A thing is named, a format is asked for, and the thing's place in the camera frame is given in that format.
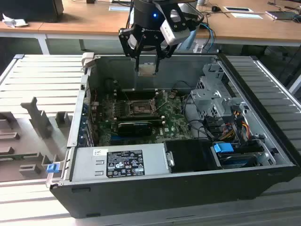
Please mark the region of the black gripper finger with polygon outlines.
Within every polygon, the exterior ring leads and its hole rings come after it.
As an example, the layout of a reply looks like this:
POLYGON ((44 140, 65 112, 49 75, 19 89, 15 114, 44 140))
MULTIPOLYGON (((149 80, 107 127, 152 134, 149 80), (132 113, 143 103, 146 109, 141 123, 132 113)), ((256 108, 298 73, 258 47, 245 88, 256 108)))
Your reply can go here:
POLYGON ((156 43, 156 60, 155 60, 155 73, 159 70, 159 63, 165 58, 170 58, 176 50, 176 45, 168 45, 165 49, 161 48, 160 43, 156 43))
POLYGON ((135 59, 135 71, 139 71, 139 57, 142 51, 141 27, 121 28, 119 41, 127 57, 135 59))

